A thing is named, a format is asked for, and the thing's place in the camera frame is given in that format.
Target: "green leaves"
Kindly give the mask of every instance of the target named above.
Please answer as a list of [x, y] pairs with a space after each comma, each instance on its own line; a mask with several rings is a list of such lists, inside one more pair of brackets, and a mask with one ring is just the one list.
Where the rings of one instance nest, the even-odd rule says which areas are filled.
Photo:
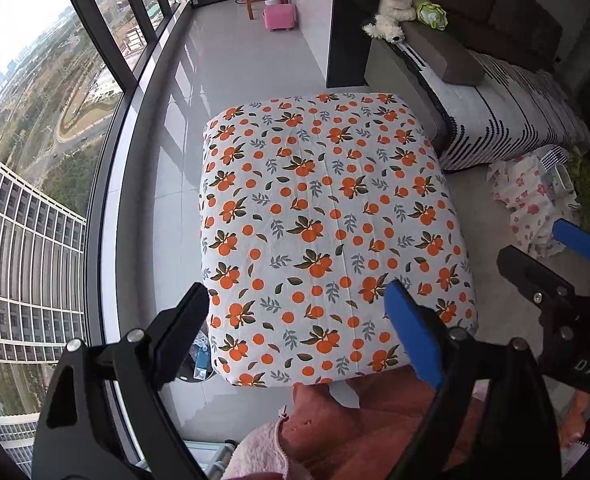
[[580, 227], [590, 233], [590, 160], [584, 158], [577, 146], [572, 147], [571, 156], [566, 162], [566, 170], [572, 180], [579, 207]]

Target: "gray sofa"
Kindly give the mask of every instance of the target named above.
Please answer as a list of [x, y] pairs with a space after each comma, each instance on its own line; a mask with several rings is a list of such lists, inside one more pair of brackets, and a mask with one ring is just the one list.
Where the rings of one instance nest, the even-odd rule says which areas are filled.
[[[562, 27], [535, 0], [431, 0], [446, 10], [446, 30], [404, 22], [408, 45], [445, 82], [476, 86], [484, 70], [467, 49], [503, 59], [531, 72], [551, 71]], [[395, 49], [373, 40], [366, 82], [377, 92], [402, 95], [438, 153], [449, 140], [444, 111], [425, 91]]]

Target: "blue clamp pad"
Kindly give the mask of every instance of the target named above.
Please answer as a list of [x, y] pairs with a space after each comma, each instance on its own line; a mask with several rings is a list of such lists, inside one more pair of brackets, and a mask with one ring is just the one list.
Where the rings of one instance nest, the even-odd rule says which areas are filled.
[[590, 235], [580, 227], [560, 218], [553, 224], [553, 238], [590, 261]]
[[417, 377], [437, 390], [443, 380], [440, 346], [424, 322], [419, 306], [399, 280], [386, 286], [384, 306]]

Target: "floor tile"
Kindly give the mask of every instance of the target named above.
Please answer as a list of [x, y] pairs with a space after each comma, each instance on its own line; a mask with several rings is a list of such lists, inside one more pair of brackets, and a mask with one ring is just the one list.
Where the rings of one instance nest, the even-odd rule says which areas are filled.
[[146, 314], [177, 305], [186, 292], [182, 279], [182, 194], [173, 193], [153, 202], [153, 213], [142, 223], [142, 253], [152, 262], [140, 262], [142, 303]]
[[[209, 431], [207, 422], [202, 424], [201, 428], [198, 428], [198, 424], [193, 423], [198, 414], [206, 408], [206, 397], [201, 383], [185, 383], [175, 379], [162, 388], [159, 397], [175, 427], [180, 430], [182, 438], [218, 442], [214, 432]], [[187, 426], [190, 427], [189, 430], [181, 430]]]
[[154, 198], [179, 193], [184, 170], [184, 140], [187, 129], [185, 111], [177, 103], [166, 105], [152, 128], [146, 171], [150, 179], [145, 183]]
[[206, 431], [202, 426], [209, 426], [219, 442], [239, 441], [262, 424], [277, 420], [283, 406], [289, 413], [293, 409], [289, 387], [241, 388], [216, 375], [203, 383], [203, 391], [207, 406], [190, 421], [187, 434]]
[[201, 165], [203, 162], [203, 133], [208, 120], [213, 116], [204, 94], [194, 94], [182, 103], [190, 120], [188, 121], [184, 140], [184, 188], [198, 189], [201, 180]]
[[201, 275], [201, 219], [199, 212], [199, 191], [182, 191], [182, 243], [181, 280], [185, 290], [194, 282], [202, 282]]
[[[506, 344], [522, 336], [538, 355], [542, 350], [539, 309], [497, 269], [499, 250], [514, 244], [515, 238], [508, 224], [508, 210], [492, 199], [486, 169], [480, 166], [446, 176], [473, 274], [479, 315], [476, 338]], [[578, 294], [590, 295], [590, 262], [577, 253], [566, 249], [540, 262], [572, 283]]]

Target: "black pillar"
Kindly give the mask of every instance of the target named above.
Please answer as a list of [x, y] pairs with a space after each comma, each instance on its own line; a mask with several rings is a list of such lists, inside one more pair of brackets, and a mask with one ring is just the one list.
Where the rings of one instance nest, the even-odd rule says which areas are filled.
[[361, 86], [370, 37], [361, 27], [373, 17], [379, 0], [332, 0], [331, 38], [326, 86]]

